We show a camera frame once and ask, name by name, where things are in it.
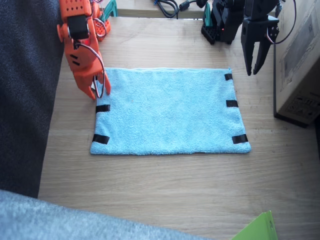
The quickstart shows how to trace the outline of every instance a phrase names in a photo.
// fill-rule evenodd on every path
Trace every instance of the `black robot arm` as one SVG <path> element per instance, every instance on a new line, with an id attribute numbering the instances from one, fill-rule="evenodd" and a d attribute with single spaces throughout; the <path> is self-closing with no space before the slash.
<path id="1" fill-rule="evenodd" d="M 205 6 L 202 34 L 211 44 L 215 41 L 231 44 L 242 24 L 241 44 L 249 76 L 254 46 L 260 42 L 253 70 L 253 74 L 256 74 L 263 66 L 271 45 L 267 33 L 273 42 L 279 34 L 279 20 L 268 15 L 279 0 L 214 0 L 211 12 L 207 1 L 196 0 L 199 7 Z"/>

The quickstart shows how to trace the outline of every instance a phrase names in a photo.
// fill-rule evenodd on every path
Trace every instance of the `table surface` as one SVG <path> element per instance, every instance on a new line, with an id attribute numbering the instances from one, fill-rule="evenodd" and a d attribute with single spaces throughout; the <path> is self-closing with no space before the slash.
<path id="1" fill-rule="evenodd" d="M 272 210 L 279 239 L 318 238 L 315 129 L 273 117 L 273 51 L 258 75 L 247 76 L 240 31 L 231 45 L 211 46 L 200 33 L 200 20 L 112 17 L 110 22 L 111 32 L 100 43 L 107 67 L 231 67 L 252 152 L 90 155 L 95 103 L 78 90 L 63 58 L 39 198 L 222 240 Z"/>
<path id="2" fill-rule="evenodd" d="M 178 5 L 185 0 L 175 0 Z M 101 6 L 104 8 L 108 4 L 108 0 L 104 0 Z M 116 0 L 118 8 L 118 15 L 120 17 L 139 17 L 139 18 L 165 18 L 164 14 L 160 11 L 158 5 L 154 4 L 155 0 Z M 173 8 L 167 4 L 162 4 L 163 8 L 168 12 L 173 13 Z M 195 2 L 190 4 L 190 7 L 182 12 L 179 12 L 180 19 L 202 19 L 204 16 L 205 8 L 199 8 Z"/>

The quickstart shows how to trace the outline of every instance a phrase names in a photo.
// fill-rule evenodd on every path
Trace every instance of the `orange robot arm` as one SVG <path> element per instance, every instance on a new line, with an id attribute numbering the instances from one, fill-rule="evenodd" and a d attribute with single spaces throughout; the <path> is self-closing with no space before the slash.
<path id="1" fill-rule="evenodd" d="M 92 0 L 60 0 L 60 11 L 63 25 L 57 26 L 57 32 L 78 88 L 93 100 L 101 98 L 105 89 L 109 95 L 111 85 L 98 45 L 110 31 L 109 21 L 99 20 L 102 13 Z M 100 94 L 96 80 L 102 84 Z"/>

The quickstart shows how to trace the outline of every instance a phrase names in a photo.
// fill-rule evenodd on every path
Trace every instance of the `gray fabric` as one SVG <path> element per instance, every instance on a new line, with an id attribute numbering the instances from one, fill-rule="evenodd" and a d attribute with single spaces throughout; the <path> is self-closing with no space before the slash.
<path id="1" fill-rule="evenodd" d="M 93 212 L 74 210 L 0 190 L 3 240 L 204 240 Z"/>
<path id="2" fill-rule="evenodd" d="M 1 0 L 0 189 L 37 197 L 63 44 L 58 0 Z"/>

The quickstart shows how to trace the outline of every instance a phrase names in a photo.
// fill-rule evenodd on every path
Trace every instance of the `blue towel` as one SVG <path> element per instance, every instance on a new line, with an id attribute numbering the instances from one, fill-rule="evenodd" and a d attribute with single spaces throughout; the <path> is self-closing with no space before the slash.
<path id="1" fill-rule="evenodd" d="M 248 153 L 231 69 L 106 69 L 92 154 Z"/>

